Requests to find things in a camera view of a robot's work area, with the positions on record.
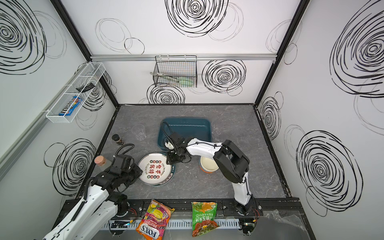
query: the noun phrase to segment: black wire basket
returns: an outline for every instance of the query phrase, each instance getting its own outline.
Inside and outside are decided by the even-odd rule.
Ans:
[[[153,82],[156,86],[197,87],[197,56],[167,55],[156,56]]]

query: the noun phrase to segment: orange candy bag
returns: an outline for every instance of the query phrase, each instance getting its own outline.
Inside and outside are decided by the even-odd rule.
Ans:
[[[161,240],[174,210],[152,199],[136,231],[147,240]]]

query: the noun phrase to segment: lemon image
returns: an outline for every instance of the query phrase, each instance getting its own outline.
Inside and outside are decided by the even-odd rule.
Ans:
[[[158,218],[158,219],[162,219],[163,218],[163,213],[159,210],[159,209],[155,209],[153,210],[153,215]]]

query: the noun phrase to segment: white wire basket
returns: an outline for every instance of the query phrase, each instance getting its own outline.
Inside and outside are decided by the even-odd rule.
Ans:
[[[71,123],[73,119],[76,117],[77,113],[92,93],[92,90],[87,92],[83,92],[86,85],[92,83],[94,86],[99,82],[101,76],[105,72],[105,67],[103,63],[87,63],[86,67],[81,71],[81,73],[74,79],[74,81],[68,86],[63,95],[57,100],[57,102],[51,107],[51,109],[46,114],[46,117],[51,120],[53,123]],[[68,103],[70,101],[72,104],[68,107],[68,109],[73,107],[72,101],[75,98],[75,101],[79,100],[79,105],[74,108],[72,113],[69,115],[67,112],[64,113],[63,116],[59,116],[59,114],[63,111],[64,108],[67,108]]]

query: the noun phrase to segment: black bottle cap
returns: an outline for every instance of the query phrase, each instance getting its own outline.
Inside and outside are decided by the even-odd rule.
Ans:
[[[115,142],[119,141],[120,140],[119,135],[118,134],[112,135],[112,140],[115,141]]]

